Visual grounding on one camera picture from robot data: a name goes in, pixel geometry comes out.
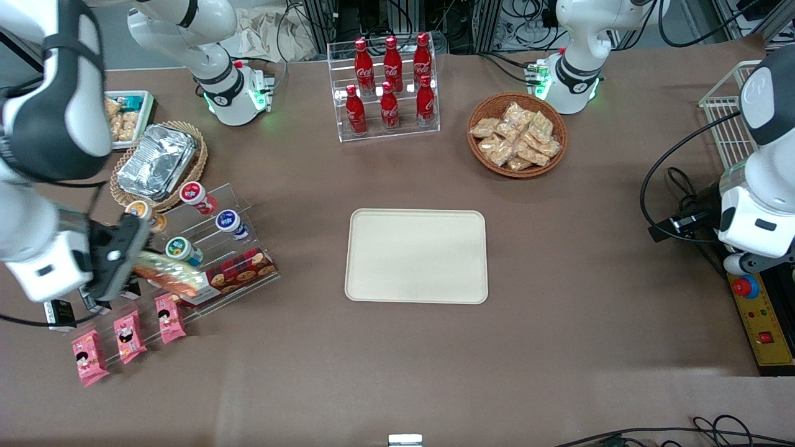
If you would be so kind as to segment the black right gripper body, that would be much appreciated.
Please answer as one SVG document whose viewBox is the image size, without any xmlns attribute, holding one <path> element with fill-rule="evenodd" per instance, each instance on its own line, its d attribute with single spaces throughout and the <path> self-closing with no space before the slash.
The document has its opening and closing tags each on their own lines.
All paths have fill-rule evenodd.
<svg viewBox="0 0 795 447">
<path fill-rule="evenodd" d="M 127 285 L 137 257 L 150 238 L 150 224 L 131 214 L 122 214 L 115 226 L 89 223 L 89 254 L 93 278 L 87 292 L 96 302 L 108 302 Z"/>
</svg>

